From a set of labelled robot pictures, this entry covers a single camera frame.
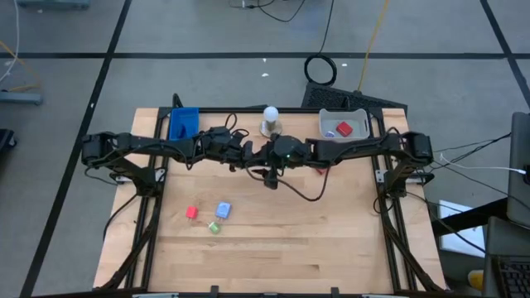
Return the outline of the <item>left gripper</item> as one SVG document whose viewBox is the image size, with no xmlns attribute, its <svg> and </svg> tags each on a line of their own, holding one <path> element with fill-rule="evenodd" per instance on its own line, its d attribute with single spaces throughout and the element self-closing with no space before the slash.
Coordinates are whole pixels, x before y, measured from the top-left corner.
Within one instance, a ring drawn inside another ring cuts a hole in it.
<svg viewBox="0 0 530 298">
<path fill-rule="evenodd" d="M 245 152 L 260 152 L 267 147 L 268 142 L 246 141 L 242 146 L 241 142 L 246 136 L 247 131 L 244 129 L 231 132 L 227 127 L 211 127 L 208 131 L 202 132 L 198 140 L 199 157 L 228 164 L 232 172 L 245 166 L 265 166 L 266 153 Z"/>
</svg>

